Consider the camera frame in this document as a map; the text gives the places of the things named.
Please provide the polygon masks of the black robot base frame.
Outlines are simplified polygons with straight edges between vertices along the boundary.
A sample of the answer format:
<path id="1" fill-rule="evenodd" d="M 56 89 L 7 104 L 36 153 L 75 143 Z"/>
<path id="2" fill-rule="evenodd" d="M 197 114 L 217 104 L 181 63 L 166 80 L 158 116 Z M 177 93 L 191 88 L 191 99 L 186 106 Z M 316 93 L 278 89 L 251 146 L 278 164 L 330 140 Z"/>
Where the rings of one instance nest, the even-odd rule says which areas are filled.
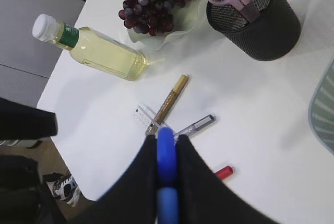
<path id="1" fill-rule="evenodd" d="M 34 140 L 57 134 L 53 112 L 1 99 L 1 140 Z M 39 163 L 1 155 L 1 223 L 66 223 Z"/>

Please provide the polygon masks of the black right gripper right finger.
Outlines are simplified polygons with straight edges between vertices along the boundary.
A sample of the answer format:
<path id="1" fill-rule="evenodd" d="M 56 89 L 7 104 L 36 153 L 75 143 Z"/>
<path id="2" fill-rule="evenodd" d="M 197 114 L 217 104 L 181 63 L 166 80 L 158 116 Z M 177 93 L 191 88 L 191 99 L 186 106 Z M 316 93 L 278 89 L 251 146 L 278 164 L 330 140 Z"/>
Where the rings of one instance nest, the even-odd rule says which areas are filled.
<path id="1" fill-rule="evenodd" d="M 189 138 L 176 143 L 180 223 L 276 223 L 232 192 Z"/>

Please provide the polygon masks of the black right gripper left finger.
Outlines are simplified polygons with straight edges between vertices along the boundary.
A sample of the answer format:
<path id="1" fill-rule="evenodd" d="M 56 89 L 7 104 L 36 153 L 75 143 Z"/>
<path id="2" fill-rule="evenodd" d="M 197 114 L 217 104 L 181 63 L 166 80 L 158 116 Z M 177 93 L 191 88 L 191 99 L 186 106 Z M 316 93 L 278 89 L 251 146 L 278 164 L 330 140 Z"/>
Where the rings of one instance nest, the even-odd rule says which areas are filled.
<path id="1" fill-rule="evenodd" d="M 146 137 L 119 180 L 70 223 L 155 223 L 157 140 Z"/>

